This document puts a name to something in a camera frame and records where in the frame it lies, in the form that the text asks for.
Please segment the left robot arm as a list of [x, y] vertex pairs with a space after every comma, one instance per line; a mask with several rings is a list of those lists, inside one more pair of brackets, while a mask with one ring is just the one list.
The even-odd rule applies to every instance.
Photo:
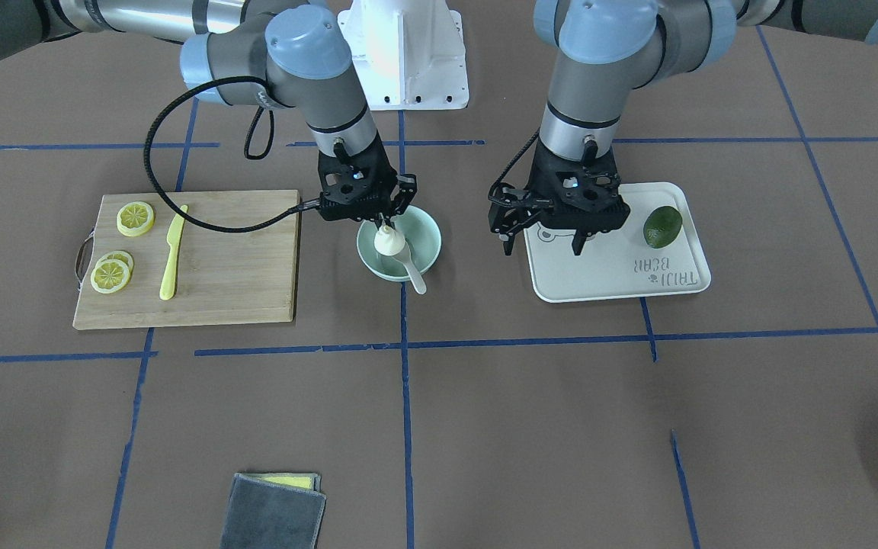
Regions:
[[510, 255], [539, 223], [571, 230], [572, 252], [630, 215], [612, 150], [630, 92], [696, 72], [739, 27], [778, 27], [878, 45], [878, 1], [539, 1], [534, 30], [557, 49], [526, 185], [491, 185], [490, 230]]

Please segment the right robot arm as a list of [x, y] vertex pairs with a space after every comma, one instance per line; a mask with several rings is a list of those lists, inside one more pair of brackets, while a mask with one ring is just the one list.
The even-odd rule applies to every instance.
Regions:
[[351, 47], [324, 1], [0, 1], [0, 60], [41, 43], [113, 31], [181, 45], [186, 92], [156, 116], [144, 142], [151, 185], [154, 136], [189, 98], [297, 108], [319, 149], [319, 197], [293, 208], [326, 221], [391, 226], [417, 192], [390, 166]]

